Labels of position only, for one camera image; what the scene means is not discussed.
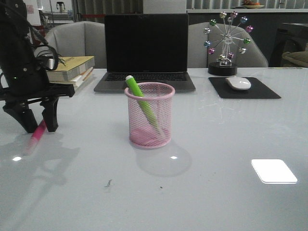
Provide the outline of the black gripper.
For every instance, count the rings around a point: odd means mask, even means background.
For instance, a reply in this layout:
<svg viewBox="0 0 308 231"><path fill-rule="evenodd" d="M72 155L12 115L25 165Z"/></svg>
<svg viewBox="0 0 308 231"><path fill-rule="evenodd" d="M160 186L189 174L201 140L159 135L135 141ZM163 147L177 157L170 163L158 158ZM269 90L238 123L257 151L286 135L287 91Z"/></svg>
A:
<svg viewBox="0 0 308 231"><path fill-rule="evenodd" d="M8 86L0 88L0 99L10 102L47 97L40 103L44 107L42 116L47 130L55 132L58 128L58 96L72 97L75 90L71 85L49 82L46 70L54 67L50 65L49 59L49 57L40 57L27 61L26 58L2 56L0 67ZM33 133L38 127L34 114L27 104L6 103L3 110L12 116L27 133Z"/></svg>

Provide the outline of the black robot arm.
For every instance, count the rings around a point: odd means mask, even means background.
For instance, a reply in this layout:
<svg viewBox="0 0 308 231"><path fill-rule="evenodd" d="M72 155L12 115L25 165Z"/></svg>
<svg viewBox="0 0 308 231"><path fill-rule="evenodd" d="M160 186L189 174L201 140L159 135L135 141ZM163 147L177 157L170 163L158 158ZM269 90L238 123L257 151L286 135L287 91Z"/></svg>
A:
<svg viewBox="0 0 308 231"><path fill-rule="evenodd" d="M4 112L12 116L28 133L38 124L29 104L43 106L43 120L49 132L58 128L59 97L72 97L74 87L50 83L47 72L56 70L60 58L45 38L28 22L22 0L0 2L0 68L7 87L0 88Z"/></svg>

